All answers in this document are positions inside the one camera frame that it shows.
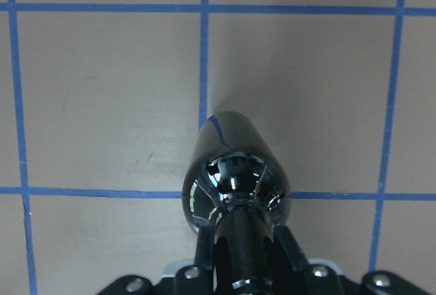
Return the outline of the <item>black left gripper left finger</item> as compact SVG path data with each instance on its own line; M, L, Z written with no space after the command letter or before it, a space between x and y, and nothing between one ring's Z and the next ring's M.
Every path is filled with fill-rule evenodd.
M178 270L174 278L174 294L214 294L215 228L202 226L198 230L193 264Z

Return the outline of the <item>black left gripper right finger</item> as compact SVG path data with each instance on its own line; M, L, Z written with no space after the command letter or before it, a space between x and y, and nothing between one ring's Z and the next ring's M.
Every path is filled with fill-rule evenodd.
M273 232L275 263L273 290L276 294L340 294L341 284L333 269L311 264L286 226Z

